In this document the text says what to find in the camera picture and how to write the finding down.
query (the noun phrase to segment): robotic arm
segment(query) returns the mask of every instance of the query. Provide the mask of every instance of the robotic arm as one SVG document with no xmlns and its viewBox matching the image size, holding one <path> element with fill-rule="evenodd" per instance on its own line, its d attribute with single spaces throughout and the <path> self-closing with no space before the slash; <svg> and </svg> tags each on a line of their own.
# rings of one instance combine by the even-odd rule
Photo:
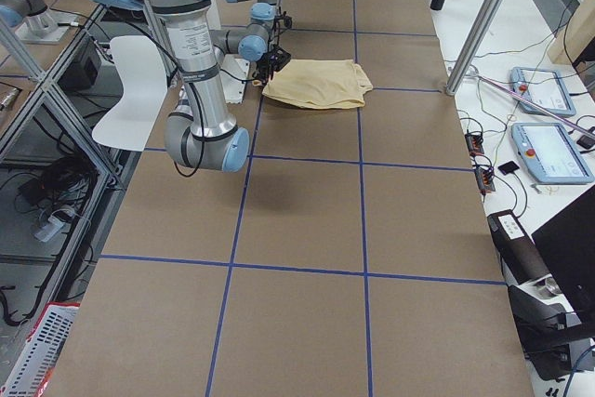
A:
<svg viewBox="0 0 595 397">
<path fill-rule="evenodd" d="M 94 1 L 133 10 L 142 10 L 143 1 L 149 1 L 165 23 L 188 95 L 187 102 L 181 102 L 167 119 L 165 147 L 174 161 L 188 167 L 239 170 L 248 153 L 249 136 L 228 112 L 219 63 L 225 53 L 239 53 L 257 66 L 278 70 L 288 62 L 289 55 L 271 45 L 276 0 L 253 5 L 245 30 L 212 33 L 206 22 L 210 0 Z"/>
<path fill-rule="evenodd" d="M 26 20 L 31 33 L 43 37 L 58 29 L 44 0 L 0 0 L 0 17 L 9 27 Z"/>
</svg>

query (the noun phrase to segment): black electronic device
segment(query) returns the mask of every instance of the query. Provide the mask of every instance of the black electronic device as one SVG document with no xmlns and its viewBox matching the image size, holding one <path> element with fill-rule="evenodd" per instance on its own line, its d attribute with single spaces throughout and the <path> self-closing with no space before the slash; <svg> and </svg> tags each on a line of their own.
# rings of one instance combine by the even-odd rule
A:
<svg viewBox="0 0 595 397">
<path fill-rule="evenodd" d="M 595 187 L 542 225 L 533 238 L 578 317 L 595 324 Z"/>
<path fill-rule="evenodd" d="M 498 253 L 506 262 L 517 283 L 549 274 L 536 246 L 511 210 L 490 214 L 487 223 Z"/>
<path fill-rule="evenodd" d="M 595 146 L 595 126 L 592 126 L 588 131 L 591 134 L 594 134 L 593 137 L 582 135 L 580 139 L 576 141 L 576 144 L 581 148 L 591 149 L 593 146 Z"/>
<path fill-rule="evenodd" d="M 514 171 L 519 170 L 519 166 L 516 163 L 510 161 L 500 165 L 498 170 L 506 176 L 508 174 L 512 174 Z"/>
<path fill-rule="evenodd" d="M 543 353 L 534 365 L 545 379 L 567 374 L 568 355 L 583 351 L 589 339 L 595 338 L 594 221 L 592 187 L 533 233 L 539 256 L 576 312 L 564 314 L 564 320 L 554 318 L 553 324 L 547 315 L 529 321 L 522 317 L 519 306 L 535 307 L 525 298 L 517 302 L 517 310 L 513 309 L 515 317 L 523 320 L 522 327 L 517 324 L 517 328 L 525 352 Z M 580 364 L 582 370 L 594 367 L 592 357 Z"/>
<path fill-rule="evenodd" d="M 74 59 L 68 66 L 64 75 L 58 81 L 58 85 L 64 90 L 85 90 L 95 84 L 101 59 L 91 39 L 74 55 Z"/>
<path fill-rule="evenodd" d="M 523 346 L 536 337 L 547 337 L 549 334 L 554 333 L 557 327 L 572 328 L 580 326 L 580 321 L 576 315 L 566 312 L 562 304 L 545 304 L 517 286 L 509 287 L 509 300 L 519 339 Z M 576 363 L 580 354 L 589 345 L 590 342 L 587 338 L 566 343 L 554 349 L 529 350 L 525 348 L 525 354 L 529 357 L 542 379 L 552 380 L 569 374 L 573 364 Z M 588 357 L 581 361 L 578 370 L 593 370 L 594 366 L 595 360 Z"/>
</svg>

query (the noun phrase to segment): table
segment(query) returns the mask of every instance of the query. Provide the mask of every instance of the table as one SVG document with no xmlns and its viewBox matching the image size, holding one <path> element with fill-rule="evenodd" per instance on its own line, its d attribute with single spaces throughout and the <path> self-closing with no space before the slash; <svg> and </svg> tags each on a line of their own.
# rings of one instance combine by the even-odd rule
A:
<svg viewBox="0 0 595 397">
<path fill-rule="evenodd" d="M 171 95 L 47 395 L 532 395 L 427 1 L 281 1 L 282 46 L 361 63 L 366 106 L 251 86 L 246 166 L 183 179 Z"/>
<path fill-rule="evenodd" d="M 458 56 L 460 48 L 463 46 L 482 1 L 483 0 L 446 0 L 441 11 L 432 11 L 432 18 L 440 38 L 441 49 L 447 67 L 454 65 L 451 61 L 455 60 Z M 483 39 L 478 51 L 479 56 L 488 52 L 524 49 L 532 44 L 538 43 L 544 38 L 547 39 L 545 39 L 543 43 L 532 46 L 523 52 L 476 58 L 473 60 L 473 64 L 479 69 L 482 75 L 503 82 L 508 81 L 509 71 L 514 66 L 539 66 L 540 68 L 557 69 L 560 70 L 562 76 L 568 76 L 575 73 L 571 66 L 555 65 L 549 61 L 546 51 L 553 40 L 553 36 L 551 36 L 550 29 L 541 17 L 534 2 L 532 0 L 503 0 L 488 33 Z M 569 92 L 585 92 L 585 87 L 578 76 L 566 77 L 563 81 L 567 85 Z M 486 85 L 481 86 L 481 96 L 484 110 L 506 122 L 507 116 L 514 110 L 516 101 L 494 91 L 491 87 Z M 577 111 L 576 117 L 573 118 L 574 121 L 577 117 L 586 114 L 595 114 L 595 104 L 590 95 L 573 97 L 573 102 Z M 472 118 L 477 119 L 482 123 L 485 130 L 503 129 L 502 124 L 482 111 L 482 104 L 480 103 L 477 94 L 476 80 L 469 79 L 463 82 L 461 88 L 456 92 L 456 106 L 461 111 L 461 117 L 467 116 L 465 113 L 468 113 Z M 554 121 L 546 116 L 523 113 L 520 109 L 517 109 L 516 112 L 514 112 L 514 115 L 516 117 L 515 121 L 519 122 L 541 123 Z M 461 122 L 464 129 L 467 129 L 467 121 L 468 120 L 463 119 Z M 580 124 L 582 126 L 591 126 L 588 119 L 581 121 Z M 469 128 L 472 131 L 479 130 L 474 123 L 470 123 Z M 502 140 L 502 143 L 497 152 L 496 159 L 496 147 L 500 140 Z M 502 139 L 501 134 L 486 134 L 483 146 L 486 155 L 494 162 L 494 165 L 500 165 L 509 160 L 514 160 L 522 167 L 517 173 L 523 187 L 527 191 L 528 207 L 526 212 L 521 216 L 520 221 L 529 234 L 539 228 L 560 210 L 564 209 L 582 192 L 592 186 L 533 186 L 535 181 L 527 173 L 522 161 L 519 159 L 516 146 L 514 146 L 512 139 L 509 136 L 509 132 L 506 133 L 504 139 Z M 584 155 L 584 158 L 589 167 L 595 169 L 595 157 L 593 154 L 586 154 Z M 520 203 L 516 208 L 516 212 L 519 214 L 524 206 L 522 186 L 516 179 L 509 179 L 509 177 L 511 176 L 507 176 L 505 181 L 510 184 L 519 197 Z M 484 210 L 486 215 L 503 209 L 512 208 L 514 203 L 513 192 L 502 183 L 503 176 L 500 176 L 500 178 L 501 179 L 496 179 L 496 192 L 490 193 L 485 197 Z M 532 284 L 524 285 L 523 289 L 532 293 L 534 296 L 536 295 L 535 288 L 532 287 Z M 555 302 L 561 302 L 570 310 L 568 302 L 563 297 L 548 300 L 548 304 L 553 304 Z M 529 367 L 530 370 L 532 370 L 532 381 L 534 384 L 535 395 L 545 393 L 552 386 L 554 389 L 559 388 L 560 386 L 563 387 L 563 383 L 558 384 L 553 381 L 544 382 L 540 380 L 535 370 L 533 370 L 533 367 L 531 365 L 529 365 Z M 573 380 L 569 395 L 590 396 L 593 395 L 594 391 L 595 374 L 579 374 Z"/>
</svg>

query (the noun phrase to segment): yellow cloth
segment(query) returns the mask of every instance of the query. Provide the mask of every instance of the yellow cloth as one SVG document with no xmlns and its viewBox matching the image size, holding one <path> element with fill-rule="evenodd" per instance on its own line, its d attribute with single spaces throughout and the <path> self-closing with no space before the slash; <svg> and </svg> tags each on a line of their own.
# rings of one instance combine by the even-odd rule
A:
<svg viewBox="0 0 595 397">
<path fill-rule="evenodd" d="M 263 93 L 304 109 L 351 109 L 364 106 L 364 93 L 372 88 L 352 60 L 290 60 Z"/>
</svg>

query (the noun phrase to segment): black wire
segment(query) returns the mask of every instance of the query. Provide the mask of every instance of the black wire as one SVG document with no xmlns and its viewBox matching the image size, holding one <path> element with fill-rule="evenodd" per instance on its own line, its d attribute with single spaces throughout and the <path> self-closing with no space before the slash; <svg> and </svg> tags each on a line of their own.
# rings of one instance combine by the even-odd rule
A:
<svg viewBox="0 0 595 397">
<path fill-rule="evenodd" d="M 513 172 L 512 175 L 514 176 L 514 178 L 516 178 L 519 181 L 519 183 L 521 183 L 522 193 L 524 194 L 524 208 L 522 209 L 521 214 L 519 216 L 517 216 L 517 218 L 521 218 L 522 215 L 527 210 L 527 208 L 529 207 L 529 194 L 527 194 L 527 190 L 525 189 L 524 185 L 522 184 L 521 179 L 519 179 L 519 176 L 517 175 L 517 173 Z"/>
<path fill-rule="evenodd" d="M 201 104 L 201 96 L 198 93 L 198 90 L 196 90 L 196 86 L 194 86 L 193 83 L 188 83 L 188 85 L 190 86 L 190 89 L 192 91 L 192 94 L 194 95 L 194 97 L 196 98 L 196 102 L 198 104 L 198 115 L 201 121 L 201 154 L 198 157 L 198 163 L 196 164 L 196 167 L 194 168 L 194 170 L 190 173 L 190 174 L 184 174 L 180 169 L 179 166 L 176 162 L 174 162 L 174 167 L 176 168 L 176 170 L 178 171 L 178 174 L 180 174 L 182 177 L 189 179 L 190 177 L 192 177 L 194 174 L 196 174 L 196 172 L 198 171 L 198 168 L 201 167 L 201 163 L 203 162 L 203 156 L 205 155 L 205 121 L 203 118 L 203 106 Z"/>
<path fill-rule="evenodd" d="M 101 104 L 98 104 L 93 99 L 91 99 L 89 96 L 85 95 L 84 93 L 79 92 L 78 90 L 69 90 L 68 93 L 73 93 L 77 97 L 85 99 L 86 101 L 90 102 L 98 109 L 102 109 L 103 111 L 108 111 L 110 109 L 109 107 L 105 107 L 105 106 L 102 106 Z"/>
<path fill-rule="evenodd" d="M 595 118 L 595 115 L 582 115 L 575 121 L 575 124 L 578 126 L 578 123 L 580 123 L 580 120 L 582 120 L 583 118 Z M 568 131 L 568 135 L 573 135 L 574 133 L 575 133 L 574 129 L 570 129 Z"/>
<path fill-rule="evenodd" d="M 31 172 L 19 172 L 19 174 L 15 174 L 12 177 L 9 177 L 8 179 L 6 179 L 1 185 L 0 185 L 0 191 L 2 191 L 4 189 L 4 187 L 12 180 L 15 179 L 17 177 L 20 176 L 30 176 L 33 177 L 34 179 L 39 179 L 39 176 L 36 176 L 35 174 L 31 173 Z"/>
<path fill-rule="evenodd" d="M 130 27 L 134 28 L 137 32 L 141 33 L 143 36 L 149 38 L 151 40 L 151 42 L 153 42 L 157 48 L 159 48 L 164 55 L 166 55 L 169 60 L 171 60 L 174 65 L 178 68 L 178 70 L 182 73 L 183 71 L 181 70 L 181 67 L 178 64 L 178 60 L 176 60 L 176 58 L 174 58 L 171 53 L 169 53 L 161 44 L 159 44 L 157 42 L 157 40 L 155 38 L 153 38 L 150 34 L 148 34 L 147 32 L 145 32 L 142 28 L 140 28 L 137 24 L 132 23 L 129 20 L 126 20 L 125 18 L 123 18 L 121 15 L 119 15 L 118 13 L 116 13 L 115 11 L 113 11 L 112 9 L 110 9 L 109 7 L 105 6 L 108 11 L 110 11 L 110 13 L 112 13 L 117 19 L 119 19 L 120 21 L 122 21 L 123 23 L 129 25 Z"/>
<path fill-rule="evenodd" d="M 459 119 L 459 121 L 467 120 L 467 129 L 465 130 L 466 133 L 469 133 L 469 122 L 473 122 L 473 123 L 477 123 L 477 125 L 480 127 L 480 130 L 479 131 L 475 131 L 475 132 L 476 133 L 479 132 L 480 135 L 483 134 L 483 126 L 475 118 L 472 118 L 471 116 L 463 116 L 463 117 L 459 117 L 458 119 Z"/>
<path fill-rule="evenodd" d="M 500 180 L 502 183 L 504 183 L 506 186 L 509 187 L 509 189 L 512 191 L 512 193 L 514 194 L 514 205 L 512 206 L 512 214 L 517 218 L 518 216 L 514 214 L 514 208 L 517 207 L 517 205 L 519 204 L 519 195 L 517 194 L 516 191 L 514 191 L 514 188 L 512 188 L 510 186 L 510 183 L 508 183 L 507 181 L 505 181 L 503 178 L 501 178 L 500 176 L 494 174 L 494 178 Z"/>
<path fill-rule="evenodd" d="M 89 16 L 84 15 L 83 13 L 78 13 L 78 12 L 74 12 L 74 11 L 67 11 L 65 9 L 57 9 L 57 8 L 50 8 L 52 11 L 58 11 L 59 13 L 67 13 L 67 14 L 74 14 L 76 16 L 81 16 L 87 20 L 89 20 L 91 22 L 92 25 L 95 25 L 97 28 L 99 28 L 99 30 L 105 35 L 105 37 L 108 39 L 108 41 L 111 41 L 111 37 L 105 32 L 105 30 L 101 27 L 101 25 L 99 25 L 97 23 L 97 21 L 95 19 L 91 19 Z"/>
<path fill-rule="evenodd" d="M 181 67 L 179 66 L 178 60 L 176 60 L 176 58 L 174 58 L 171 53 L 169 53 L 165 48 L 163 48 L 163 46 L 161 44 L 159 44 L 150 34 L 148 34 L 147 32 L 145 32 L 143 29 L 141 29 L 139 26 L 137 26 L 136 24 L 129 22 L 128 20 L 124 19 L 122 16 L 120 16 L 119 14 L 117 14 L 116 12 L 114 12 L 113 10 L 108 8 L 108 11 L 110 11 L 117 19 L 121 20 L 122 22 L 128 24 L 129 26 L 131 26 L 132 28 L 134 28 L 135 30 L 137 30 L 138 32 L 140 32 L 142 35 L 144 35 L 145 37 L 149 38 L 156 46 L 157 48 L 159 48 L 176 66 L 176 68 L 178 69 L 178 71 L 180 73 L 183 73 L 183 70 L 181 69 Z M 203 158 L 205 156 L 205 120 L 203 117 L 203 106 L 201 103 L 201 96 L 198 93 L 198 90 L 196 90 L 196 87 L 194 86 L 194 83 L 190 82 L 188 83 L 188 86 L 190 87 L 192 93 L 194 94 L 194 96 L 196 97 L 196 103 L 198 106 L 198 115 L 199 115 L 199 119 L 201 122 L 201 132 L 202 132 L 202 140 L 201 140 L 201 154 L 199 156 L 198 159 L 198 164 L 196 165 L 196 167 L 194 168 L 194 170 L 190 173 L 190 174 L 184 174 L 183 172 L 181 172 L 181 170 L 179 169 L 179 166 L 176 162 L 174 162 L 174 167 L 176 168 L 176 170 L 178 171 L 178 173 L 184 177 L 184 178 L 190 178 L 192 177 L 194 174 L 196 174 L 196 171 L 198 171 L 198 169 L 201 166 L 201 163 L 203 162 Z"/>
<path fill-rule="evenodd" d="M 564 47 L 564 53 L 566 54 L 566 58 L 568 58 L 568 60 L 570 61 L 571 64 L 573 63 L 573 60 L 570 58 L 570 55 L 568 54 L 568 48 L 566 47 L 566 34 L 568 33 L 568 27 L 570 26 L 570 21 L 575 16 L 575 12 L 573 12 L 573 14 L 570 16 L 570 18 L 566 22 L 566 25 L 564 27 L 564 34 L 562 35 L 562 45 Z"/>
<path fill-rule="evenodd" d="M 240 81 L 242 83 L 250 83 L 252 81 L 256 81 L 257 78 L 248 78 L 248 79 L 242 79 L 242 78 L 238 78 L 237 76 L 232 75 L 231 73 L 229 73 L 227 70 L 223 69 L 223 68 L 219 68 L 222 72 L 228 74 L 230 77 L 232 77 L 233 79 L 235 79 L 236 81 Z"/>
<path fill-rule="evenodd" d="M 569 0 L 566 5 L 564 6 L 564 9 L 562 10 L 562 14 L 560 16 L 560 20 L 558 21 L 558 26 L 550 33 L 548 34 L 546 37 L 544 37 L 541 41 L 535 43 L 535 44 L 531 44 L 530 46 L 526 46 L 525 48 L 523 48 L 522 50 L 508 50 L 508 51 L 494 51 L 494 52 L 488 52 L 488 53 L 484 53 L 482 55 L 476 56 L 475 59 L 480 59 L 480 58 L 485 58 L 486 56 L 492 56 L 492 55 L 506 55 L 508 53 L 523 53 L 523 51 L 528 50 L 529 48 L 532 48 L 534 46 L 538 46 L 539 44 L 542 44 L 543 42 L 546 41 L 546 39 L 548 39 L 549 37 L 553 36 L 555 33 L 557 33 L 562 27 L 567 27 L 568 23 L 570 22 L 571 18 L 573 17 L 573 15 L 575 14 L 574 12 L 572 13 L 571 17 L 566 21 L 566 23 L 563 23 L 564 21 L 564 13 L 566 13 L 566 11 L 568 10 L 569 6 L 572 4 L 573 0 Z"/>
<path fill-rule="evenodd" d="M 71 148 L 70 146 L 68 146 L 66 143 L 64 143 L 60 137 L 54 137 L 52 134 L 49 133 L 49 131 L 44 127 L 44 125 L 41 124 L 41 122 L 33 117 L 33 121 L 37 124 L 37 126 L 41 129 L 41 131 L 46 134 L 49 138 L 53 139 L 54 141 L 56 141 L 57 144 L 57 149 L 60 153 L 62 154 L 72 154 L 75 152 L 74 148 Z"/>
</svg>

